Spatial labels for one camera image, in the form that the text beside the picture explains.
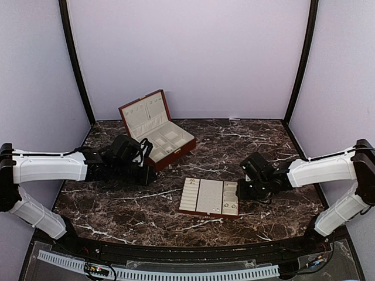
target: white robotic arm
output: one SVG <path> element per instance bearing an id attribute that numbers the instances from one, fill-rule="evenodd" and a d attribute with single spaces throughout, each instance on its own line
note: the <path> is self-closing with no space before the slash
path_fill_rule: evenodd
<path id="1" fill-rule="evenodd" d="M 267 200 L 283 190 L 334 180 L 356 180 L 333 206 L 316 216 L 305 233 L 306 247 L 330 235 L 360 212 L 375 205 L 375 153 L 366 140 L 344 151 L 281 163 L 274 168 L 259 153 L 241 163 L 246 178 L 238 181 L 240 200 Z"/>
<path id="2" fill-rule="evenodd" d="M 15 214 L 53 239 L 74 231 L 63 218 L 32 198 L 21 186 L 39 180 L 125 180 L 147 185 L 156 179 L 152 167 L 145 165 L 152 144 L 118 136 L 111 146 L 99 151 L 78 148 L 68 153 L 36 153 L 13 150 L 10 143 L 0 148 L 0 211 Z"/>

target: marble table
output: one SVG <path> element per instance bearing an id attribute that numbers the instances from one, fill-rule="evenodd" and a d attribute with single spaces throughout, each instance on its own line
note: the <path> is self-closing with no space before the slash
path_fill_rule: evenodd
<path id="1" fill-rule="evenodd" d="M 314 186 L 279 193 L 271 205 L 241 202 L 238 219 L 178 213 L 185 177 L 237 181 L 239 163 L 260 152 L 275 165 L 298 157 L 277 120 L 187 119 L 176 124 L 197 138 L 188 155 L 165 168 L 149 186 L 121 181 L 67 181 L 54 211 L 69 217 L 80 237 L 145 246 L 227 246 L 301 236 L 323 210 Z M 122 121 L 94 125 L 84 145 L 102 148 L 119 134 Z"/>

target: black pole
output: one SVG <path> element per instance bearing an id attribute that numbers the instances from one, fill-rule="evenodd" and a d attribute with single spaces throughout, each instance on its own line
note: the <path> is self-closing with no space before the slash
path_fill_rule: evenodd
<path id="1" fill-rule="evenodd" d="M 307 21 L 306 35 L 304 41 L 304 47 L 302 48 L 301 60 L 299 61 L 297 75 L 295 77 L 295 82 L 291 94 L 291 99 L 289 100 L 287 113 L 284 117 L 284 122 L 289 125 L 291 121 L 295 105 L 297 103 L 298 94 L 301 90 L 302 80 L 304 79 L 307 61 L 309 59 L 309 53 L 311 48 L 312 36 L 314 33 L 316 14 L 318 13 L 318 2 L 319 0 L 311 0 L 309 19 Z"/>
<path id="2" fill-rule="evenodd" d="M 74 76 L 77 81 L 77 86 L 81 95 L 84 109 L 91 126 L 95 124 L 96 120 L 94 117 L 93 109 L 91 108 L 90 101 L 88 100 L 88 95 L 86 88 L 83 83 L 81 68 L 78 63 L 78 57 L 76 52 L 76 47 L 74 45 L 73 34 L 71 32 L 69 13 L 66 0 L 59 0 L 61 20 L 63 22 L 64 34 L 66 45 L 68 47 L 68 52 L 70 56 L 71 66 L 73 68 Z"/>

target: white wall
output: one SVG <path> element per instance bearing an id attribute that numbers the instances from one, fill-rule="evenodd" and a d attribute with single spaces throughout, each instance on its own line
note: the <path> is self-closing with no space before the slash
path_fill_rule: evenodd
<path id="1" fill-rule="evenodd" d="M 375 2 L 319 1 L 311 53 L 291 128 L 308 156 L 366 138 L 375 146 Z M 335 202 L 349 182 L 324 184 Z M 348 223 L 367 280 L 375 280 L 375 212 Z"/>
<path id="2" fill-rule="evenodd" d="M 89 130 L 55 0 L 0 1 L 0 145 L 67 151 Z M 51 207 L 61 182 L 25 184 Z M 33 229 L 0 213 L 1 280 L 18 280 Z"/>
<path id="3" fill-rule="evenodd" d="M 309 0 L 69 0 L 95 117 L 163 88 L 173 118 L 283 118 Z"/>

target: open jewelry box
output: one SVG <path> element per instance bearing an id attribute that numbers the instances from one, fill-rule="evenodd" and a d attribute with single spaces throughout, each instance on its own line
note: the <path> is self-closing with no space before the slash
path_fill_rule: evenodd
<path id="1" fill-rule="evenodd" d="M 130 102 L 119 110 L 129 136 L 138 142 L 147 138 L 154 145 L 148 163 L 156 172 L 196 146 L 195 137 L 171 121 L 163 90 Z"/>

